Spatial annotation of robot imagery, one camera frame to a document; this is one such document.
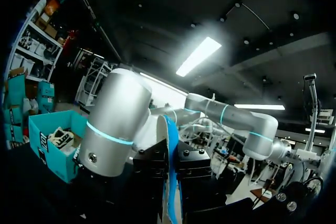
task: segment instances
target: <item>fluorescent light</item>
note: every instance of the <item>fluorescent light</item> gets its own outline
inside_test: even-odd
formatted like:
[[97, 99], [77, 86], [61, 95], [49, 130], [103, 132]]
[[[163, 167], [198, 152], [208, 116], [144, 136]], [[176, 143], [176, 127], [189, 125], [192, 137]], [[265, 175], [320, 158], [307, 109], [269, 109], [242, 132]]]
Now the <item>fluorescent light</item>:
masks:
[[98, 54], [93, 54], [93, 55], [95, 55], [95, 56], [97, 56], [97, 57], [99, 57], [99, 58], [105, 59], [103, 56], [100, 56], [100, 55], [98, 55]]
[[283, 105], [265, 105], [265, 104], [235, 104], [240, 109], [256, 109], [256, 110], [285, 110]]
[[98, 55], [98, 54], [94, 54], [93, 52], [90, 52], [89, 50], [86, 50], [86, 49], [83, 49], [83, 48], [81, 48], [83, 51], [85, 51], [85, 52], [88, 52], [89, 54], [92, 54], [92, 55], [94, 55], [94, 56], [97, 56], [97, 57], [99, 57], [99, 58], [102, 58], [102, 59], [105, 59], [103, 56], [100, 56], [100, 55]]
[[178, 76], [186, 76], [197, 65], [202, 63], [207, 57], [212, 55], [221, 47], [217, 41], [206, 37], [205, 40], [191, 53], [191, 55], [182, 63], [176, 71]]
[[317, 133], [324, 133], [324, 132], [326, 132], [325, 130], [315, 130], [315, 132], [317, 132]]
[[185, 95], [185, 96], [188, 95], [186, 92], [183, 92], [182, 90], [179, 90], [179, 89], [177, 89], [177, 88], [174, 88], [173, 86], [170, 86], [170, 85], [168, 85], [167, 83], [164, 83], [163, 81], [160, 81], [160, 80], [158, 80], [158, 79], [156, 79], [156, 78], [153, 78], [153, 77], [151, 77], [151, 76], [148, 76], [148, 75], [145, 74], [145, 73], [140, 73], [140, 75], [142, 75], [142, 76], [144, 76], [144, 77], [146, 77], [146, 78], [148, 78], [148, 79], [151, 79], [152, 81], [155, 81], [155, 82], [157, 82], [157, 83], [159, 83], [159, 84], [161, 84], [161, 85], [164, 85], [164, 86], [166, 86], [167, 88], [170, 88], [170, 89], [172, 89], [172, 90], [175, 90], [176, 92], [178, 92], [178, 93], [180, 93], [180, 94], [182, 94], [182, 95]]

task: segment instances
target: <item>ceiling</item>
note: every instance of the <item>ceiling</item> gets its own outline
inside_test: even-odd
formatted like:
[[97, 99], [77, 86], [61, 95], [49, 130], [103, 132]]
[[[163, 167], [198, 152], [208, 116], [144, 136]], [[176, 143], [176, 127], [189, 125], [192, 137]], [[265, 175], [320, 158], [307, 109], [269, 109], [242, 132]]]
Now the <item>ceiling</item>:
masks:
[[[281, 130], [302, 132], [308, 125], [303, 98], [310, 100], [308, 89], [302, 94], [302, 77], [315, 72], [322, 108], [336, 109], [334, 23], [324, 12], [326, 0], [88, 2], [123, 63], [173, 86], [208, 97], [215, 93], [230, 104], [283, 104], [285, 111], [265, 112], [278, 119]], [[177, 76], [206, 36], [222, 47], [186, 77]], [[110, 59], [118, 61], [112, 51]]]

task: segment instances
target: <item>metal frame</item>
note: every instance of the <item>metal frame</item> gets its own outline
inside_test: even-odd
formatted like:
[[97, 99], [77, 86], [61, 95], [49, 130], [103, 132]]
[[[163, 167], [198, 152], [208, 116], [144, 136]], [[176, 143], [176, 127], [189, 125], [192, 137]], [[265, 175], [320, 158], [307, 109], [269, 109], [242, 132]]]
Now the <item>metal frame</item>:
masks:
[[[97, 87], [111, 71], [112, 68], [109, 67], [107, 61], [95, 58], [91, 63], [87, 75], [82, 77], [75, 100], [84, 106], [94, 106], [94, 101], [97, 97]], [[89, 78], [93, 76], [95, 76], [95, 80], [92, 82]]]

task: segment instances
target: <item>cardboard box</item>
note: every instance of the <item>cardboard box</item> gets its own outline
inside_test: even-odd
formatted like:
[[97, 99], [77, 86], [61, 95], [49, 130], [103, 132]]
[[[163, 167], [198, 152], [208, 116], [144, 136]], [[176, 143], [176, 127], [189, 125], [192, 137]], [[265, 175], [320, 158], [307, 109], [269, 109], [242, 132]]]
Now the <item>cardboard box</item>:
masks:
[[4, 131], [5, 131], [6, 140], [24, 143], [22, 127], [23, 127], [22, 124], [21, 126], [17, 126], [17, 125], [4, 123]]
[[48, 34], [51, 38], [56, 38], [57, 31], [51, 26], [47, 25], [46, 29], [44, 30], [46, 34]]
[[28, 72], [24, 67], [13, 69], [9, 72], [8, 84], [8, 102], [9, 105], [21, 104], [26, 96], [25, 79]]
[[77, 175], [77, 167], [72, 160], [75, 146], [70, 153], [64, 153], [49, 141], [48, 135], [58, 127], [70, 130], [83, 138], [87, 119], [75, 111], [61, 111], [29, 117], [30, 146], [42, 162], [59, 178], [70, 182]]
[[54, 98], [37, 94], [38, 111], [40, 114], [52, 113], [54, 111]]
[[41, 17], [39, 17], [36, 20], [35, 25], [39, 27], [41, 30], [44, 30], [47, 28], [48, 22], [45, 22]]
[[65, 42], [65, 39], [63, 39], [62, 37], [59, 37], [57, 42], [63, 45], [63, 43]]
[[4, 110], [5, 123], [8, 124], [21, 124], [23, 121], [22, 104], [11, 105], [8, 109]]
[[40, 81], [38, 83], [38, 94], [45, 95], [47, 97], [54, 97], [55, 96], [54, 84], [47, 81]]

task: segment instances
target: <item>wall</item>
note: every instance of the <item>wall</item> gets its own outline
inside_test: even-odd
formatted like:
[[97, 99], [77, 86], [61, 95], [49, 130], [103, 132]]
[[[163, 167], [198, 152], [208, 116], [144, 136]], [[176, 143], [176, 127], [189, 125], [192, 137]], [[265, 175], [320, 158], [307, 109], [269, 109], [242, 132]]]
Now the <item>wall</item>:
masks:
[[183, 108], [186, 95], [177, 92], [169, 87], [166, 87], [156, 81], [153, 81], [145, 76], [143, 79], [152, 87], [153, 104], [158, 108], [164, 107], [166, 103], [175, 109]]

